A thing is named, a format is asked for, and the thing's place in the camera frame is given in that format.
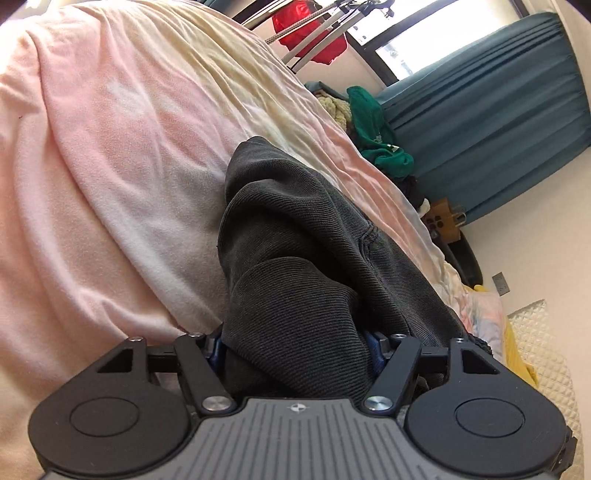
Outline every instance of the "red bag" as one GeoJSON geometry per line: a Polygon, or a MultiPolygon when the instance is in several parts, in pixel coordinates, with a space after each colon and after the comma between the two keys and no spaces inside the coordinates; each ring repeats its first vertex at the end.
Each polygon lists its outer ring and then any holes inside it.
{"type": "MultiPolygon", "coordinates": [[[[308,17],[313,12],[310,10],[308,3],[305,0],[295,0],[294,2],[286,5],[284,8],[279,10],[273,15],[273,27],[275,33],[285,30],[287,27],[293,25],[296,22],[308,17]]],[[[297,44],[304,40],[309,34],[311,34],[316,28],[321,25],[319,20],[312,20],[312,22],[298,28],[295,32],[286,35],[280,39],[279,43],[285,45],[289,50],[293,50],[297,44]]],[[[324,39],[330,31],[324,31],[318,37],[314,39],[309,45],[303,48],[296,57],[302,58],[312,48],[314,48],[322,39],[324,39]]],[[[317,63],[324,63],[330,65],[332,61],[347,50],[347,40],[344,35],[335,39],[330,45],[324,50],[318,53],[312,60],[317,63]]]]}

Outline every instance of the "teal curtain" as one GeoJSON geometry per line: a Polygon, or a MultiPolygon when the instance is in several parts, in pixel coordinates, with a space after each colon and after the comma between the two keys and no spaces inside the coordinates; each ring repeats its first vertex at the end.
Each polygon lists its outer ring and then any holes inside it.
{"type": "Polygon", "coordinates": [[[473,221],[591,145],[579,68],[556,14],[525,17],[377,97],[428,198],[473,221]]]}

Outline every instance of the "window frame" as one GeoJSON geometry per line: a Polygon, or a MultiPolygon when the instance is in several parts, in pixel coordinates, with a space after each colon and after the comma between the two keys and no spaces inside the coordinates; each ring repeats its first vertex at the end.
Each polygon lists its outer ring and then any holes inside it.
{"type": "MultiPolygon", "coordinates": [[[[393,38],[399,36],[402,32],[407,31],[409,28],[415,26],[420,21],[425,20],[436,12],[439,12],[442,8],[447,7],[457,0],[436,0],[432,4],[420,9],[419,11],[409,15],[407,18],[403,18],[397,24],[392,25],[383,32],[376,35],[374,38],[369,40],[365,45],[361,45],[353,35],[349,32],[345,34],[347,42],[353,49],[361,56],[365,63],[376,73],[376,75],[384,82],[387,86],[393,85],[398,81],[398,78],[392,70],[386,65],[382,58],[378,55],[377,50],[386,45],[393,38]]],[[[522,0],[509,0],[515,12],[519,18],[527,17],[530,13],[527,11],[522,0]]]]}

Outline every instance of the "bed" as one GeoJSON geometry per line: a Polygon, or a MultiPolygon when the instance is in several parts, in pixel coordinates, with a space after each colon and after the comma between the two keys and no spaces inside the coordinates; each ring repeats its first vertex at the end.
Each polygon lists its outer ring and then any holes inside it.
{"type": "Polygon", "coordinates": [[[41,475],[33,408],[122,339],[223,321],[225,168],[255,135],[352,199],[505,361],[498,295],[462,285],[252,32],[192,2],[111,0],[5,25],[0,43],[0,478],[41,475]]]}

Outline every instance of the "metal screw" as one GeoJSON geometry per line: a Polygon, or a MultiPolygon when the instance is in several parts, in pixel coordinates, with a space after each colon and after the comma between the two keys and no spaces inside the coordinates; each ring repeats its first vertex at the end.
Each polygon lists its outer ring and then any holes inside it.
{"type": "Polygon", "coordinates": [[[371,411],[385,411],[394,406],[392,400],[388,397],[381,397],[380,395],[366,398],[363,404],[365,405],[365,408],[371,411]]]}
{"type": "Polygon", "coordinates": [[[232,406],[232,400],[222,395],[214,395],[203,400],[202,406],[209,411],[224,411],[232,406]]]}

